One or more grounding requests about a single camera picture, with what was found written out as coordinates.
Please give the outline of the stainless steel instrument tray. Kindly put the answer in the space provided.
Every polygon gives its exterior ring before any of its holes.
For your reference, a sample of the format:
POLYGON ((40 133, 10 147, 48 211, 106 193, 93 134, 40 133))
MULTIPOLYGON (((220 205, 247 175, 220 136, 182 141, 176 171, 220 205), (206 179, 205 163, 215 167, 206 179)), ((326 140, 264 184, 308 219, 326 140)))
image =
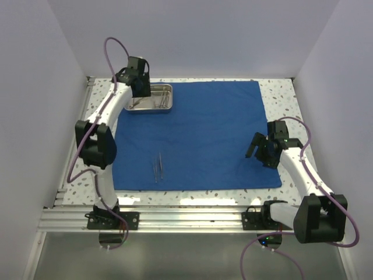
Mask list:
POLYGON ((168 113, 173 107, 173 87, 170 84, 151 84, 150 97, 130 98, 124 110, 131 114, 168 113))

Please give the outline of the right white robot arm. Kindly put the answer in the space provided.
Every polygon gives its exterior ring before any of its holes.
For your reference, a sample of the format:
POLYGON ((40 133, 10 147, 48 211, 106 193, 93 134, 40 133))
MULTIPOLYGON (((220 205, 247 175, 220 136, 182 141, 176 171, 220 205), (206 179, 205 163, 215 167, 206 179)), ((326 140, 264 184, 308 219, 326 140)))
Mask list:
POLYGON ((242 217, 258 221, 269 229, 279 226, 294 231, 300 243, 337 243, 343 240, 348 202, 344 195, 335 194, 323 184, 310 166, 306 145, 289 136, 286 119, 267 124, 268 133, 257 132, 245 154, 254 156, 264 167, 275 169, 282 165, 301 197, 299 206, 284 200, 265 201, 259 212, 247 211, 242 217))

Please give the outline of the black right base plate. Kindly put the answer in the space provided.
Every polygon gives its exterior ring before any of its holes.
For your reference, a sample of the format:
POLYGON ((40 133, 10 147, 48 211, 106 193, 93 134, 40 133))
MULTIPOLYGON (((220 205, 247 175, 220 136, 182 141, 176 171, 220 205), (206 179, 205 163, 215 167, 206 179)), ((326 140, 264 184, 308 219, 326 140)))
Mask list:
POLYGON ((248 206, 241 212, 243 230, 291 230, 290 227, 270 218, 268 207, 248 206))

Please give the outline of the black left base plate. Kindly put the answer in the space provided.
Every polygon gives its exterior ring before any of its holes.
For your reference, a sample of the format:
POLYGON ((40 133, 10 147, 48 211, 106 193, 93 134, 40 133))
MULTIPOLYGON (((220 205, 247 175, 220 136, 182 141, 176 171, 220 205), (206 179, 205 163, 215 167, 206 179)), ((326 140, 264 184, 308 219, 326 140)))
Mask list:
MULTIPOLYGON (((126 229, 137 230, 140 213, 139 212, 120 212, 119 216, 127 222, 126 229)), ((85 214, 87 218, 87 228, 89 230, 117 230, 123 229, 124 224, 119 218, 114 217, 112 214, 107 216, 98 216, 94 212, 85 214)))

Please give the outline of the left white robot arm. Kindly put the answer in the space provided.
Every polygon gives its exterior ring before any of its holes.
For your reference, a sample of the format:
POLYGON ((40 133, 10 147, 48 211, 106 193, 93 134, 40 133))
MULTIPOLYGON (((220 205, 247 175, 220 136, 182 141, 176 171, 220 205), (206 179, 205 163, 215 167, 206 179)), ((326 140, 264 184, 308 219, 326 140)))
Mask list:
POLYGON ((112 164, 117 146, 112 127, 131 98, 151 96, 149 63, 142 57, 128 57, 128 64, 117 72, 96 111, 75 124, 78 157, 94 174, 96 202, 86 215, 89 229, 122 229, 118 197, 112 184, 112 164))

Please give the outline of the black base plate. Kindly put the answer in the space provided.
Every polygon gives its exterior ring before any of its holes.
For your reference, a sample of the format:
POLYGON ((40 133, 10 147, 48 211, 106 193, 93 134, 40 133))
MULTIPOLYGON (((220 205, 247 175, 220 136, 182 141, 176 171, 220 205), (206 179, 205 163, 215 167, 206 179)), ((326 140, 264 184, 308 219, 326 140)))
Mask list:
POLYGON ((248 206, 241 212, 243 230, 291 230, 290 227, 270 218, 268 207, 248 206))
MULTIPOLYGON (((126 229, 137 230, 140 213, 139 212, 120 212, 119 216, 127 222, 126 229)), ((117 230, 123 229, 124 224, 119 218, 114 217, 112 214, 107 216, 98 216, 94 212, 85 214, 87 218, 87 228, 89 230, 117 230)))

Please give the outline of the blue surgical drape cloth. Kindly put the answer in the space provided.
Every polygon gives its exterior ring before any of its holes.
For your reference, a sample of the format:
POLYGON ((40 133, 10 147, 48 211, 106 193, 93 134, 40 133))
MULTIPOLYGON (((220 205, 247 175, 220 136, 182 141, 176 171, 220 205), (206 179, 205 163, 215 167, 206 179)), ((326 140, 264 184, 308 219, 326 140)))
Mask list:
POLYGON ((267 133, 259 83, 173 83, 168 113, 118 117, 112 166, 116 190, 204 191, 281 186, 279 172, 246 151, 256 132, 267 133), (163 179, 153 160, 161 152, 163 179))

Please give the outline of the steel tweezers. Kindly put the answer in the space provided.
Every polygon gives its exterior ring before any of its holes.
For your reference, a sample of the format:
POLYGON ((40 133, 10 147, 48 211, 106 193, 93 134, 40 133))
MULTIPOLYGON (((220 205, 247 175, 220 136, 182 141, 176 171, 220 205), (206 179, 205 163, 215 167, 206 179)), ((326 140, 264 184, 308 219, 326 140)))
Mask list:
POLYGON ((159 168, 160 168, 160 177, 163 179, 163 162, 161 157, 161 152, 159 152, 159 168))
POLYGON ((154 158, 153 160, 153 173, 154 173, 154 181, 158 183, 158 158, 154 158))

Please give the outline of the aluminium front rail frame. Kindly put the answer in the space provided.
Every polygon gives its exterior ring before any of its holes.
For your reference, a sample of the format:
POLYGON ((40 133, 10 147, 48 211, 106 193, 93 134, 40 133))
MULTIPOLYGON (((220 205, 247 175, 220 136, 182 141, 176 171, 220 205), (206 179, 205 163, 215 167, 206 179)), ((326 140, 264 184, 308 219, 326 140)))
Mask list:
MULTIPOLYGON (((131 233, 254 233, 278 229, 245 226, 245 214, 260 214, 260 206, 123 206, 131 233)), ((119 229, 107 225, 98 227, 88 219, 92 206, 58 206, 44 209, 39 220, 39 232, 74 233, 97 232, 118 234, 119 229)))

